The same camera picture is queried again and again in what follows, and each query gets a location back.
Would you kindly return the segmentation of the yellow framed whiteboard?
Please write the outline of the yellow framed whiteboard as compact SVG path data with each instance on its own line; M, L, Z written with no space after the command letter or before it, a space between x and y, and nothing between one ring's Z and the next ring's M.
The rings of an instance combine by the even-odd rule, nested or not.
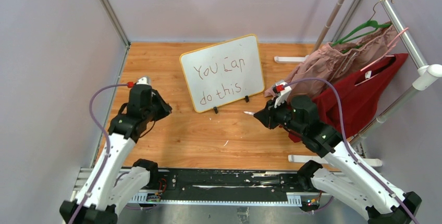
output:
M254 34L184 53L179 61L197 113L265 89L259 42Z

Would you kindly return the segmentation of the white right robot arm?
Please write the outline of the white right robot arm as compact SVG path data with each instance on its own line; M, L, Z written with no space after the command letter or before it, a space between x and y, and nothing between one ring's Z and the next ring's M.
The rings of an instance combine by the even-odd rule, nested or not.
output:
M417 223L415 216L422 199L415 192L404 192L383 178L333 126L320 120L316 104L308 96L296 96L291 103L269 100L254 113L268 129L283 127L297 133L301 142L330 165L338 168L344 180L309 160L298 176L304 191L324 191L345 203L368 223Z

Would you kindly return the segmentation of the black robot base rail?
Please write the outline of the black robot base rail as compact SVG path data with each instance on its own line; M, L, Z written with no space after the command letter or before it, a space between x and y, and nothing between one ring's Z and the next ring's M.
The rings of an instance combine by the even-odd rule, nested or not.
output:
M216 169L159 169L140 160L120 170L110 160L95 167L71 201L59 212L68 223L115 223L129 203L295 206L306 213L323 209L315 196L328 194L364 219L388 214L395 205L391 184L372 167L345 161L340 173L309 161L291 172Z

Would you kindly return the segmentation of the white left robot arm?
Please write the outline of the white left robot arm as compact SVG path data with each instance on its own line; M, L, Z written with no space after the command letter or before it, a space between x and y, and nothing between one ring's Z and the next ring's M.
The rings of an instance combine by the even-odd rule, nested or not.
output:
M137 160L117 181L125 159L148 133L148 123L156 123L172 112L147 77L124 86L130 89L128 102L121 106L107 130L89 111L103 133L105 145L76 197L61 204L59 212L65 223L117 223L122 210L140 189L154 189L159 184L158 164L146 159Z

